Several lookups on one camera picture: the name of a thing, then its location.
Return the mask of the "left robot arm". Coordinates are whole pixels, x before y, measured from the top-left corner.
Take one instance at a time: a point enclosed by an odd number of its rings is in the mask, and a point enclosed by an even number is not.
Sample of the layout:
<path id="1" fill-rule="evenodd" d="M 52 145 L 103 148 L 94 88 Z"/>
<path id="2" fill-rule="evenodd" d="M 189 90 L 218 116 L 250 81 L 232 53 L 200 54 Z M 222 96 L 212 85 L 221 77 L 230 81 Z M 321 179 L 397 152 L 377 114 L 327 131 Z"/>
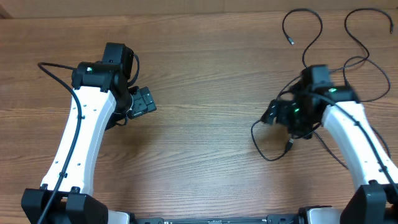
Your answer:
<path id="1" fill-rule="evenodd" d="M 148 87 L 135 86 L 139 57 L 108 42 L 100 61 L 72 68 L 72 96 L 58 151 L 38 189 L 25 189 L 21 207 L 31 223 L 136 223 L 133 213 L 110 210 L 93 197 L 95 165 L 104 132 L 155 111 Z"/>

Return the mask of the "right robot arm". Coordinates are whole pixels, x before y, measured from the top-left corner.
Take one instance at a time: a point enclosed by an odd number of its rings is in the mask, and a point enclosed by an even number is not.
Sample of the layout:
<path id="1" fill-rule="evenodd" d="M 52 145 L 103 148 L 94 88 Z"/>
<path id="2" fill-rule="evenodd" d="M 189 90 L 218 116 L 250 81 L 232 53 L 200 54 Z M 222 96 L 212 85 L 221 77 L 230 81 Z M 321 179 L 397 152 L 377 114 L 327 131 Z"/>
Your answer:
<path id="1" fill-rule="evenodd" d="M 294 223 L 397 223 L 397 166 L 368 123 L 364 106 L 350 86 L 336 86 L 326 65 L 302 70 L 289 88 L 291 100 L 272 100 L 261 122 L 287 127 L 307 138 L 323 126 L 337 143 L 355 193 L 343 210 L 300 208 Z"/>

